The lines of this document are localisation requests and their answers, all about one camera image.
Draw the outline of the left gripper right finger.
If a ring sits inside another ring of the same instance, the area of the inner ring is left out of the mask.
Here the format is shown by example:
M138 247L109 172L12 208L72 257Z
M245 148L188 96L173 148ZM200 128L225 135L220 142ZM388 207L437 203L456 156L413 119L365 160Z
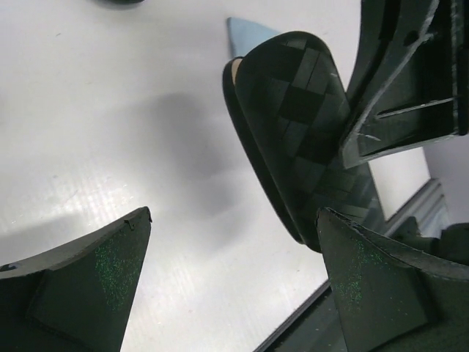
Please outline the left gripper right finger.
M467 351L468 267L350 221L317 214L349 351Z

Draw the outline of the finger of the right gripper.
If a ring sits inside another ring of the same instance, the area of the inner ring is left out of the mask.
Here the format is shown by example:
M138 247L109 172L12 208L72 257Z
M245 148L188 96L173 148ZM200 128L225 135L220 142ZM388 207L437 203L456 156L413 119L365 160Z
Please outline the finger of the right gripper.
M391 89L434 95L439 1L362 1L358 52L348 95Z
M389 86L373 95L348 95L350 126L341 142L346 168L468 133L468 3L439 1L438 68L434 95Z

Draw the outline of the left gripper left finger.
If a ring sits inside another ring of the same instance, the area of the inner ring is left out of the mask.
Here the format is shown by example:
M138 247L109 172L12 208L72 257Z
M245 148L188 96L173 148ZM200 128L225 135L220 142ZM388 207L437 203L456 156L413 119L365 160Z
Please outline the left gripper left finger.
M151 233L149 208L1 267L2 351L120 351Z

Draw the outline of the light blue cloth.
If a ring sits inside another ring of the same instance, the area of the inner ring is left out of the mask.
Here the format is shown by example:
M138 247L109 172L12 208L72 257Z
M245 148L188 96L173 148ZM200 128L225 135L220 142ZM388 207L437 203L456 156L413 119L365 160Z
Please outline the light blue cloth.
M280 34L268 26L236 17L227 18L226 27L232 58L245 56L264 41Z

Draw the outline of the black glasses case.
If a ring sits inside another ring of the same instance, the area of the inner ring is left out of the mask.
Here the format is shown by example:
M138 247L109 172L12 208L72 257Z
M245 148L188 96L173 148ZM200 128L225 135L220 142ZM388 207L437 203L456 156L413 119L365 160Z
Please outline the black glasses case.
M95 3L106 5L106 6L137 6L144 2L144 0L95 0Z
M329 48L287 32L228 62L226 107L255 174L287 232L318 252L317 212L371 230L385 219L367 164L346 169L339 142L350 114Z

